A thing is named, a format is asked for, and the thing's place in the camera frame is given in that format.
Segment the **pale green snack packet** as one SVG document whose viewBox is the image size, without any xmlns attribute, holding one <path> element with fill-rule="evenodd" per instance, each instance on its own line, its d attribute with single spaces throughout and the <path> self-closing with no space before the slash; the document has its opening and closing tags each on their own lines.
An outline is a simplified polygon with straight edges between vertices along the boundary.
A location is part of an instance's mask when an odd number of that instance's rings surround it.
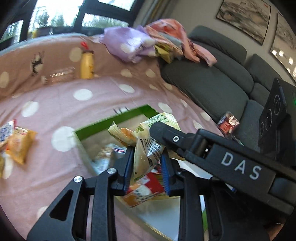
<svg viewBox="0 0 296 241">
<path fill-rule="evenodd" d="M 141 122 L 136 130 L 132 131 L 128 128 L 119 128 L 116 123 L 108 128 L 108 132 L 121 144 L 125 146 L 135 147 L 133 180 L 137 181 L 159 163 L 164 145 L 156 141 L 149 134 L 149 130 L 153 124 L 161 122 L 176 130 L 180 130 L 180 126 L 175 117 L 170 113 L 160 113 L 152 118 Z"/>
</svg>

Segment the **white peanut snack bag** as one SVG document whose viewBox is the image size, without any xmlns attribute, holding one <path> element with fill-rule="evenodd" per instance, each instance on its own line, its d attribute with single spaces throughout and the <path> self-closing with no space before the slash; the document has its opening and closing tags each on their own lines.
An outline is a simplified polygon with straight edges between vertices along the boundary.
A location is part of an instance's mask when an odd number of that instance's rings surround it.
<svg viewBox="0 0 296 241">
<path fill-rule="evenodd" d="M 126 147 L 115 144 L 104 146 L 92 160 L 92 166 L 97 175 L 114 166 L 117 159 L 122 158 L 126 153 Z"/>
</svg>

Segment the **yellow rice cracker packet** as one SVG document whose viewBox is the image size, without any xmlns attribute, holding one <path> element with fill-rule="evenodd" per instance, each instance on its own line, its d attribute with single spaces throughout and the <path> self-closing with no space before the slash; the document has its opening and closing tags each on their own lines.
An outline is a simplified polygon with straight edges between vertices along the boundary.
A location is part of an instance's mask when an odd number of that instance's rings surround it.
<svg viewBox="0 0 296 241">
<path fill-rule="evenodd" d="M 36 134 L 37 132 L 33 130 L 16 126 L 13 134 L 8 138 L 6 154 L 15 162 L 24 165 Z"/>
</svg>

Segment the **red white milk candy packet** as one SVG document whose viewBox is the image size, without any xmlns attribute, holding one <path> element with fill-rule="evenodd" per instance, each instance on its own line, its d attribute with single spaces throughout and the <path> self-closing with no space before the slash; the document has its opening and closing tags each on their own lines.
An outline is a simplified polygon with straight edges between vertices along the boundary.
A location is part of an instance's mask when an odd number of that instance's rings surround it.
<svg viewBox="0 0 296 241">
<path fill-rule="evenodd" d="M 0 138 L 1 138 L 1 148 L 7 144 L 8 138 L 13 134 L 15 130 L 16 120 L 11 120 L 5 125 L 1 126 Z"/>
</svg>

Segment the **dark yellow chocolate snack packet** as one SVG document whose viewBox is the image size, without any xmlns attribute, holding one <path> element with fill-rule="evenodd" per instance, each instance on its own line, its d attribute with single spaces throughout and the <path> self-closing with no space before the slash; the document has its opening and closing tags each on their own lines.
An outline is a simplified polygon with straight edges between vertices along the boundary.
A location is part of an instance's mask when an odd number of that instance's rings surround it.
<svg viewBox="0 0 296 241">
<path fill-rule="evenodd" d="M 8 179 L 12 174 L 14 161 L 10 155 L 5 152 L 1 153 L 1 178 Z"/>
</svg>

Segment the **red bubble tea snack packet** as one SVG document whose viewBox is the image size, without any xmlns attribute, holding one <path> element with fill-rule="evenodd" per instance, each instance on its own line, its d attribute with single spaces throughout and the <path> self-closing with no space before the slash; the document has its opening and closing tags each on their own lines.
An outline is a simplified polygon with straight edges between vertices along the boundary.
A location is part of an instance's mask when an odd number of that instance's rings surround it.
<svg viewBox="0 0 296 241">
<path fill-rule="evenodd" d="M 131 185 L 122 200 L 127 206 L 135 207 L 149 200 L 165 200 L 168 198 L 162 175 L 150 172 Z"/>
</svg>

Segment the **green white cardboard box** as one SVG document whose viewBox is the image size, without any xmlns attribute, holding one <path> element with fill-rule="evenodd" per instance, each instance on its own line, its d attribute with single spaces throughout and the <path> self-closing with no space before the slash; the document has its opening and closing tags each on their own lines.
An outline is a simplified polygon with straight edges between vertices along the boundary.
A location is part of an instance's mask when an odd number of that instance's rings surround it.
<svg viewBox="0 0 296 241">
<path fill-rule="evenodd" d="M 149 227 L 166 240 L 177 240 L 179 233 L 180 199 L 168 197 L 160 191 L 163 185 L 160 156 L 162 145 L 149 137 L 149 127 L 162 121 L 178 128 L 172 114 L 165 110 L 159 114 L 149 105 L 134 109 L 118 109 L 116 114 L 75 130 L 80 157 L 92 175 L 99 175 L 113 166 L 114 161 L 97 157 L 105 147 L 122 148 L 125 142 L 112 135 L 108 129 L 116 124 L 128 128 L 139 135 L 136 139 L 134 174 L 125 197 L 118 203 L 127 214 Z"/>
</svg>

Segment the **red black packet on sofa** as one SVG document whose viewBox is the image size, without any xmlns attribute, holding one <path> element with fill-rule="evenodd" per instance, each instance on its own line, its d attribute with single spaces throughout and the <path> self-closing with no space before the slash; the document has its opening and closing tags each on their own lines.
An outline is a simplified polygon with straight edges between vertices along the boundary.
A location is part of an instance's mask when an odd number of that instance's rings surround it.
<svg viewBox="0 0 296 241">
<path fill-rule="evenodd" d="M 231 135 L 234 130 L 239 126 L 240 122 L 239 120 L 231 113 L 231 112 L 226 112 L 224 116 L 218 121 L 217 126 L 219 130 L 224 135 Z"/>
</svg>

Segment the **dark grey sofa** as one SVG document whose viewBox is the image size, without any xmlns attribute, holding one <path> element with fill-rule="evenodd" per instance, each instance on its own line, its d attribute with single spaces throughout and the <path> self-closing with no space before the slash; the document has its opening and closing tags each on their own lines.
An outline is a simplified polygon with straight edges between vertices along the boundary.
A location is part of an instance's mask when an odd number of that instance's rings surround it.
<svg viewBox="0 0 296 241">
<path fill-rule="evenodd" d="M 175 60 L 161 70 L 164 80 L 184 92 L 211 119 L 218 122 L 231 112 L 240 122 L 234 136 L 250 149 L 260 151 L 259 118 L 278 73 L 261 57 L 246 59 L 246 49 L 226 36 L 197 26 L 189 39 L 208 50 L 217 60 Z"/>
</svg>

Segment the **pink polka dot bedsheet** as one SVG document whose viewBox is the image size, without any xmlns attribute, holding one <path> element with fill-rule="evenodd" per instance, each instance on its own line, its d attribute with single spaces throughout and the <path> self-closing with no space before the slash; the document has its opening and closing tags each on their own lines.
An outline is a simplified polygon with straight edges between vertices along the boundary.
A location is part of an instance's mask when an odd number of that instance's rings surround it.
<svg viewBox="0 0 296 241">
<path fill-rule="evenodd" d="M 92 79 L 80 78 L 81 42 L 94 52 Z M 41 83 L 41 76 L 68 67 L 75 68 L 74 80 Z M 124 63 L 97 37 L 78 35 L 34 40 L 1 54 L 1 124 L 16 120 L 37 132 L 25 164 L 14 162 L 10 177 L 1 179 L 1 206 L 22 236 L 74 176 L 89 176 L 74 130 L 115 115 L 118 109 L 143 105 L 159 113 L 168 110 L 183 132 L 203 128 L 219 133 L 203 109 L 161 78 L 155 58 Z"/>
</svg>

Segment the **pink orange clothes pile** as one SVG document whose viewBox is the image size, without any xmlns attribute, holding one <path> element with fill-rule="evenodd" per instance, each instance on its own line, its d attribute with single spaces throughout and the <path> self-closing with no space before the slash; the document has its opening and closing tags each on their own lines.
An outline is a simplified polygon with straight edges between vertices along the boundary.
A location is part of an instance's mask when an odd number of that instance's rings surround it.
<svg viewBox="0 0 296 241">
<path fill-rule="evenodd" d="M 204 60 L 209 67 L 217 63 L 214 55 L 204 47 L 193 43 L 184 27 L 174 19 L 157 20 L 146 25 L 144 30 L 156 41 L 156 47 L 170 54 L 168 63 L 179 57 L 185 57 L 195 63 Z"/>
</svg>

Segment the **clear glass jar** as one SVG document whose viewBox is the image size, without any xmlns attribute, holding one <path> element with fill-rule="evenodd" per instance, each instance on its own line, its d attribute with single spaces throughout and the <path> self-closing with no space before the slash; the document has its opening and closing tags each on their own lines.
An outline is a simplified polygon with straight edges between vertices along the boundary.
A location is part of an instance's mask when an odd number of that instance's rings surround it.
<svg viewBox="0 0 296 241">
<path fill-rule="evenodd" d="M 75 68 L 68 67 L 56 70 L 48 76 L 41 76 L 41 83 L 43 85 L 54 85 L 62 82 L 68 82 L 75 79 Z"/>
</svg>

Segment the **yellow bottle brown cap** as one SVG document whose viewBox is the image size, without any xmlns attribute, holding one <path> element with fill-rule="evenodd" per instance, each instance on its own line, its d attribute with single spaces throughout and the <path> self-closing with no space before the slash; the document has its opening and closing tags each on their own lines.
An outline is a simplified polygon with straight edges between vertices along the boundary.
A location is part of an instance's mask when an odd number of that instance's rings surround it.
<svg viewBox="0 0 296 241">
<path fill-rule="evenodd" d="M 83 48 L 80 62 L 80 78 L 92 79 L 94 77 L 94 52 L 89 49 L 86 42 L 80 44 Z"/>
</svg>

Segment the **purple polka dot cloth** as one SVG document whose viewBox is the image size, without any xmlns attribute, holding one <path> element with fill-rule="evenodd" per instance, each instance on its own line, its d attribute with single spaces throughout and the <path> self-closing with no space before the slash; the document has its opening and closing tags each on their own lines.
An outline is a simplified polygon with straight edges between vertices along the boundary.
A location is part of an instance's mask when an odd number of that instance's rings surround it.
<svg viewBox="0 0 296 241">
<path fill-rule="evenodd" d="M 142 26 L 105 28 L 100 36 L 108 52 L 124 62 L 138 63 L 144 56 L 155 57 L 156 41 Z"/>
</svg>

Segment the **black framed window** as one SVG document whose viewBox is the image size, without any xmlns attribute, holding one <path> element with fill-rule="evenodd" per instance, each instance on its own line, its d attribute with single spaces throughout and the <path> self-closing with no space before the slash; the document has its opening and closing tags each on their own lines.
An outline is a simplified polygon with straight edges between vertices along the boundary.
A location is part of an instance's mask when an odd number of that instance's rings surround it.
<svg viewBox="0 0 296 241">
<path fill-rule="evenodd" d="M 62 33 L 87 36 L 132 26 L 144 1 L 1 1 L 1 44 Z"/>
</svg>

